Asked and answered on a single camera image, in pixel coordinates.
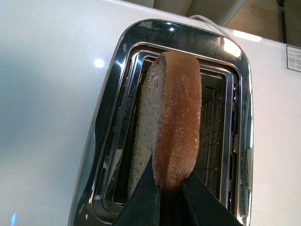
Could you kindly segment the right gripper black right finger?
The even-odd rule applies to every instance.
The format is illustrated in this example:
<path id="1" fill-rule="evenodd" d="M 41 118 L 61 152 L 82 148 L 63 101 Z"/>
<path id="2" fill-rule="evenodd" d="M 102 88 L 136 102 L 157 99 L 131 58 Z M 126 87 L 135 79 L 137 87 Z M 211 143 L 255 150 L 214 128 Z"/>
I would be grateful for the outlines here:
<path id="1" fill-rule="evenodd" d="M 192 172 L 181 183 L 183 226 L 240 226 L 241 223 L 216 199 Z"/>

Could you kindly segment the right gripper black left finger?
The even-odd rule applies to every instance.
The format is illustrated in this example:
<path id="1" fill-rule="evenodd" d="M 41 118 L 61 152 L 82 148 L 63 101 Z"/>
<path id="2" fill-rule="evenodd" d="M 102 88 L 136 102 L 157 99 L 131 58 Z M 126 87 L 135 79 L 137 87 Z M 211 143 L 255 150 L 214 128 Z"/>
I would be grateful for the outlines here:
<path id="1" fill-rule="evenodd" d="M 152 159 L 141 176 L 132 196 L 114 220 L 114 226 L 158 226 L 161 191 L 153 178 Z"/>

